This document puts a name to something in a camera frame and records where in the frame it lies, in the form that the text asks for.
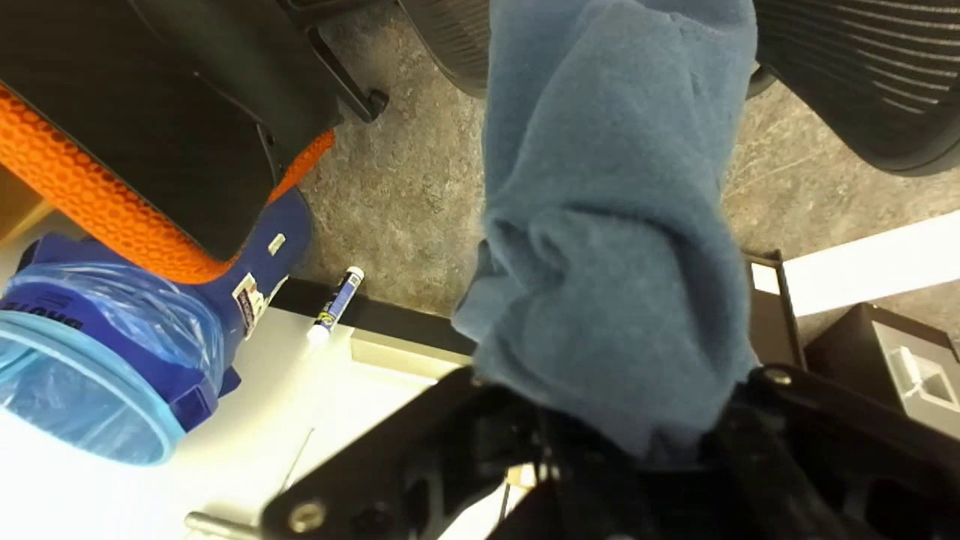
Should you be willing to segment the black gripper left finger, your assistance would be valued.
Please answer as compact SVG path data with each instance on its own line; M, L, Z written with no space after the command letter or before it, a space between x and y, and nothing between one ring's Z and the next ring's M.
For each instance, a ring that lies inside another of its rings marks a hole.
M536 407L457 369L260 509L264 540L438 540L513 464L539 464Z

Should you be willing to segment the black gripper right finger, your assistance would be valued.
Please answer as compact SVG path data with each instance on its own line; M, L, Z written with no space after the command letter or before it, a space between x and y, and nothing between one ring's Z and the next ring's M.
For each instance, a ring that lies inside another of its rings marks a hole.
M748 540L960 540L960 443L826 379L754 369L706 452Z

